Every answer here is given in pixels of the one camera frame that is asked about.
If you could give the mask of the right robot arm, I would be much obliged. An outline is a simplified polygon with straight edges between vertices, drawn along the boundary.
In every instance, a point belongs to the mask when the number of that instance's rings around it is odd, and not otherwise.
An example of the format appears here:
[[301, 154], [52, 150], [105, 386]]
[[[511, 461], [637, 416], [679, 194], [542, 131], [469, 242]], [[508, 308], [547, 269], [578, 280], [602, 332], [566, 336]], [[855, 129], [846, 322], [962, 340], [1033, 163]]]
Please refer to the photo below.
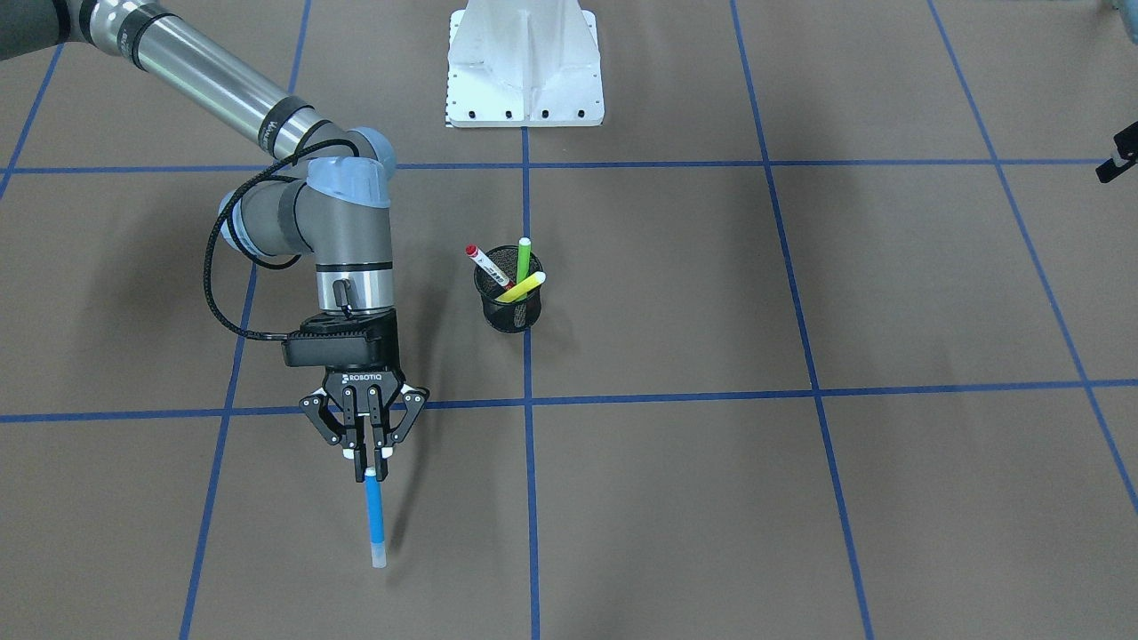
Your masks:
[[[389, 183], [396, 154], [370, 128], [345, 129], [158, 1], [5, 1], [3, 57], [84, 42], [159, 77], [272, 158], [228, 195], [204, 251], [207, 307], [228, 331], [279, 343], [288, 367], [321, 367], [300, 409], [358, 482], [381, 482], [429, 393], [401, 369]], [[310, 256], [318, 315], [292, 333], [256, 333], [212, 292], [220, 236], [255, 266]]]

